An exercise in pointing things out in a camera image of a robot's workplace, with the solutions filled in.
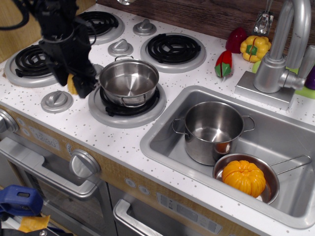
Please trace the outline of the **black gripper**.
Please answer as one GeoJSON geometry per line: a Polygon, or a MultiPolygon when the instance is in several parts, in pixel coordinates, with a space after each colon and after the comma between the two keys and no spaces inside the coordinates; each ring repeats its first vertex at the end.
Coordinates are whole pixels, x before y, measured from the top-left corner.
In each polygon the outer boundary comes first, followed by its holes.
{"type": "Polygon", "coordinates": [[[45,54],[46,65],[59,84],[65,86],[69,74],[72,74],[80,98],[86,98],[94,91],[98,81],[89,60],[91,44],[86,25],[75,23],[68,37],[58,41],[43,38],[39,46],[45,54]]]}

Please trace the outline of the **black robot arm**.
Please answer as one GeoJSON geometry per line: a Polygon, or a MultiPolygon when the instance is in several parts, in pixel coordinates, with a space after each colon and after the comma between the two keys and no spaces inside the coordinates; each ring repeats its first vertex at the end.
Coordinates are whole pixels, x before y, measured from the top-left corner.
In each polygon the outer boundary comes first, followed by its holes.
{"type": "Polygon", "coordinates": [[[96,70],[89,60],[88,24],[76,16],[76,1],[15,0],[14,4],[22,14],[21,22],[0,29],[21,28],[34,16],[42,35],[39,47],[49,70],[62,86],[71,78],[79,97],[86,98],[96,87],[96,70]]]}

